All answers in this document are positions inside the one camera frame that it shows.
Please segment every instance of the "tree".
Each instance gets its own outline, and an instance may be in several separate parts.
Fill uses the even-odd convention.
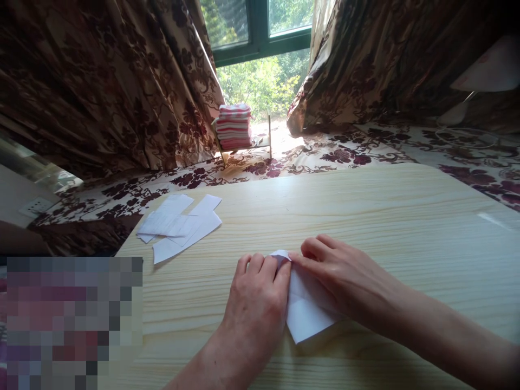
[[[244,12],[240,11],[244,6],[242,1],[201,0],[201,5],[213,47],[243,38],[247,24]],[[269,0],[271,31],[309,24],[313,5],[314,0]],[[307,75],[309,53],[310,49],[304,49],[218,68],[226,102],[249,104],[257,122],[267,118],[268,108],[273,118],[284,118]]]
[[[237,42],[238,37],[234,29],[226,25],[215,4],[215,0],[201,0],[200,7],[206,22],[207,33],[213,47]]]

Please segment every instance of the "brown floral curtain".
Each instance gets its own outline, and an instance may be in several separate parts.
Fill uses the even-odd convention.
[[[0,7],[0,131],[82,179],[213,157],[224,98],[198,1]]]
[[[292,135],[402,112],[442,114],[468,94],[449,85],[508,32],[505,14],[492,0],[316,0],[310,71],[287,118]],[[518,90],[478,98],[468,122],[518,128]]]

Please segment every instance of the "lamp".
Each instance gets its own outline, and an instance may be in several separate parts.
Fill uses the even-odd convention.
[[[444,126],[461,123],[470,100],[477,92],[506,91],[519,84],[520,37],[505,35],[450,85],[450,88],[471,93],[462,103],[441,115],[437,123]]]

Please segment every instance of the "green window frame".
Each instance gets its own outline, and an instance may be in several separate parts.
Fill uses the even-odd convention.
[[[215,48],[213,57],[217,68],[310,48],[312,26],[270,35],[269,0],[246,0],[245,3],[249,41]]]

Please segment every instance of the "folded towel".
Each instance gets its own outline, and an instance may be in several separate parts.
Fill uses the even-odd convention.
[[[217,133],[228,134],[229,132],[238,132],[238,133],[250,133],[251,128],[235,128],[235,127],[221,127],[216,129]]]
[[[220,126],[215,126],[215,130],[216,131],[230,130],[230,131],[245,131],[245,132],[247,132],[249,130],[249,125],[242,125],[242,126],[220,125]]]
[[[222,119],[219,118],[215,122],[216,127],[222,127],[222,126],[230,126],[230,127],[243,127],[243,126],[249,126],[249,118],[247,119],[240,119],[240,120],[229,120],[229,119]]]
[[[222,149],[247,148],[251,146],[251,140],[223,140],[220,141]]]
[[[229,139],[251,139],[251,134],[242,133],[242,134],[217,134],[217,138],[221,140],[229,140]]]
[[[219,118],[225,119],[247,119],[251,117],[250,112],[236,112],[236,113],[219,113]]]
[[[245,103],[239,103],[232,106],[220,105],[218,110],[220,113],[251,113],[251,107]]]

